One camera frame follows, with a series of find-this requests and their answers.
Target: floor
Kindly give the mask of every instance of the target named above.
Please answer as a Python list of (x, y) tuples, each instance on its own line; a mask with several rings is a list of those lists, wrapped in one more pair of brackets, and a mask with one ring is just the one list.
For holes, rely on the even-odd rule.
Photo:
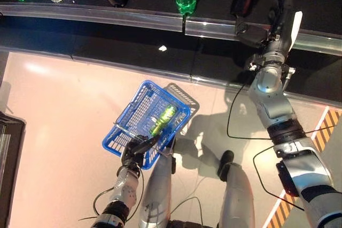
[[(191, 195), (200, 198), (204, 224), (216, 227), (225, 183), (216, 176), (218, 159), (230, 149), (246, 171), (253, 190), (256, 227), (263, 227), (276, 199), (267, 195), (254, 170), (253, 156), (266, 140), (229, 139), (228, 111), (234, 93), (223, 88), (173, 81), (129, 70), (22, 53), (10, 53), (0, 90), (0, 111), (26, 121), (26, 134), (15, 186), (10, 228), (90, 227), (95, 196), (113, 186), (120, 159), (102, 148), (102, 140), (139, 85), (176, 83), (199, 109), (178, 136), (172, 209)], [(306, 131), (315, 129), (325, 106), (291, 100)], [(266, 137), (255, 107), (241, 94), (232, 110), (234, 136)], [(282, 191), (272, 150), (257, 160), (266, 188)], [(145, 182), (151, 169), (144, 172)], [(98, 200), (103, 210), (109, 195)], [(197, 202), (179, 207), (172, 219), (199, 223)], [(137, 227), (136, 214), (127, 227)]]

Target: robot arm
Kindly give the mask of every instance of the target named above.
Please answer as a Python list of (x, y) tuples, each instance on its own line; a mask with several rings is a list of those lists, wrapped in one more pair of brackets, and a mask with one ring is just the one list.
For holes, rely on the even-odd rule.
[(125, 146), (121, 156), (122, 166), (118, 170), (110, 202), (97, 217), (92, 228), (124, 228), (129, 212), (137, 201), (136, 189), (144, 153), (156, 144), (159, 137), (148, 139), (138, 136)]
[(292, 106), (283, 94), (282, 69), (299, 29), (292, 0), (284, 0), (261, 58), (249, 67), (259, 71), (248, 90), (262, 124), (282, 161), (276, 165), (286, 192), (300, 197), (311, 227), (342, 227), (342, 194), (312, 140), (305, 136)]

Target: wire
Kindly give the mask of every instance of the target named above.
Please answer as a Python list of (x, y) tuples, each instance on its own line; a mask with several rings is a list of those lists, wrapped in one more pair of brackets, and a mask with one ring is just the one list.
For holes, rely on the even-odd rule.
[(260, 184), (261, 184), (262, 188), (263, 188), (264, 191), (267, 192), (268, 194), (270, 194), (270, 195), (272, 195), (272, 196), (274, 196), (274, 197), (276, 197), (276, 198), (278, 198), (278, 199), (281, 199), (281, 200), (287, 202), (288, 204), (290, 204), (290, 205), (292, 205), (292, 206), (294, 206), (294, 207), (296, 207), (296, 208), (298, 208), (298, 209), (304, 211), (304, 209), (302, 209), (301, 207), (298, 207), (297, 205), (291, 203), (290, 201), (287, 201), (287, 200), (285, 200), (285, 199), (283, 199), (283, 198), (280, 198), (280, 197), (278, 197), (277, 195), (275, 195), (275, 194), (273, 194), (273, 193), (267, 191), (266, 188), (265, 188), (265, 186), (263, 185), (263, 182), (262, 182), (262, 180), (261, 180), (259, 171), (258, 171), (258, 169), (257, 169), (257, 165), (255, 164), (255, 158), (256, 158), (258, 155), (260, 155), (261, 153), (264, 153), (265, 151), (268, 151), (268, 150), (271, 149), (271, 148), (273, 148), (273, 145), (270, 146), (270, 147), (268, 147), (268, 148), (265, 149), (265, 150), (262, 150), (261, 152), (257, 153), (257, 154), (253, 157), (254, 168), (255, 168), (255, 170), (256, 170), (256, 174), (258, 175), (258, 178), (259, 178), (259, 181), (260, 181)]
[(82, 218), (82, 219), (78, 219), (77, 221), (82, 221), (82, 220), (87, 220), (87, 219), (93, 219), (93, 218), (97, 218), (97, 216), (85, 217), (85, 218)]
[[(134, 214), (136, 213), (136, 211), (138, 210), (138, 207), (141, 203), (141, 200), (143, 198), (143, 195), (144, 195), (144, 187), (145, 187), (145, 179), (144, 179), (144, 174), (143, 174), (143, 171), (141, 170), (141, 168), (139, 168), (140, 170), (140, 174), (141, 174), (141, 177), (142, 177), (142, 180), (143, 180), (143, 189), (142, 189), (142, 192), (141, 192), (141, 196), (140, 196), (140, 199), (139, 199), (139, 202), (138, 202), (138, 205), (136, 207), (136, 209), (134, 210), (133, 214), (126, 220), (126, 222), (128, 222), (133, 216)], [(103, 192), (100, 192), (94, 199), (94, 201), (92, 202), (92, 208), (94, 210), (94, 213), (99, 216), (99, 212), (97, 211), (96, 209), (96, 201), (103, 195), (103, 194), (106, 194), (107, 192), (110, 192), (111, 190), (113, 190), (114, 187), (111, 187)], [(79, 219), (79, 221), (82, 221), (82, 220), (86, 220), (86, 219), (92, 219), (92, 218), (96, 218), (97, 216), (92, 216), (92, 217), (86, 217), (86, 218), (82, 218), (82, 219)]]
[(137, 205), (136, 209), (134, 210), (133, 214), (126, 220), (126, 222), (128, 222), (129, 220), (131, 220), (131, 218), (134, 216), (135, 212), (136, 212), (136, 211), (138, 210), (138, 208), (139, 208), (139, 205), (140, 205), (140, 203), (141, 203), (141, 199), (143, 198), (143, 195), (144, 195), (145, 179), (144, 179), (143, 171), (141, 170), (141, 168), (139, 168), (139, 169), (140, 169), (141, 178), (142, 178), (142, 180), (143, 180), (143, 189), (142, 189), (142, 191), (141, 191), (141, 196), (140, 196), (140, 199), (139, 199), (139, 202), (138, 202), (138, 205)]
[(172, 215), (172, 213), (173, 213), (174, 211), (176, 211), (176, 209), (177, 209), (178, 207), (180, 207), (182, 204), (184, 204), (184, 203), (186, 203), (188, 200), (192, 200), (192, 199), (197, 199), (198, 206), (199, 206), (199, 212), (200, 212), (200, 216), (201, 216), (201, 226), (202, 226), (202, 228), (203, 228), (202, 205), (201, 205), (201, 202), (200, 202), (199, 198), (196, 197), (196, 196), (193, 196), (193, 197), (191, 197), (191, 198), (187, 198), (186, 200), (183, 200), (181, 203), (179, 203), (179, 204), (177, 205), (177, 207), (175, 207), (175, 208), (171, 211), (170, 215)]
[[(237, 91), (236, 95), (234, 96), (233, 101), (231, 102), (230, 109), (229, 109), (229, 115), (228, 115), (228, 121), (227, 121), (227, 136), (228, 136), (229, 138), (233, 138), (233, 139), (243, 139), (243, 140), (272, 140), (271, 138), (238, 137), (238, 136), (231, 136), (231, 135), (229, 134), (229, 122), (230, 122), (230, 116), (231, 116), (231, 111), (232, 111), (233, 105), (234, 105), (235, 100), (236, 100), (237, 96), (239, 95), (239, 93), (243, 90), (243, 88), (245, 87), (245, 85), (247, 85), (247, 83), (248, 83), (248, 81), (249, 81), (249, 78), (248, 78), (248, 79), (246, 80), (246, 82), (241, 86), (241, 88)], [(307, 131), (307, 132), (304, 132), (304, 133), (305, 133), (305, 134), (307, 134), (307, 133), (312, 133), (312, 132), (321, 131), (321, 130), (328, 129), (328, 128), (333, 128), (333, 127), (336, 127), (336, 125), (331, 125), (331, 126), (329, 126), (329, 127), (319, 128), (319, 129)]]
[(239, 93), (243, 90), (243, 88), (245, 87), (245, 85), (247, 85), (248, 81), (250, 80), (251, 76), (249, 78), (246, 79), (246, 82), (243, 83), (242, 87), (240, 87), (240, 89), (237, 91), (236, 95), (234, 96), (233, 101), (231, 102), (230, 105), (230, 109), (229, 109), (229, 115), (228, 115), (228, 121), (227, 121), (227, 136), (229, 138), (234, 138), (234, 139), (245, 139), (245, 140), (270, 140), (270, 138), (248, 138), (248, 137), (238, 137), (238, 136), (231, 136), (229, 134), (229, 122), (230, 122), (230, 116), (231, 116), (231, 110), (233, 109), (233, 105), (235, 103), (235, 100), (237, 98), (237, 96), (239, 95)]
[(100, 192), (94, 199), (94, 201), (92, 202), (92, 208), (94, 210), (94, 213), (99, 216), (100, 214), (98, 213), (97, 209), (96, 209), (96, 201), (98, 200), (98, 198), (100, 198), (103, 194), (106, 194), (107, 192), (110, 192), (111, 190), (113, 190), (114, 187), (109, 188), (108, 190), (105, 190), (103, 192)]

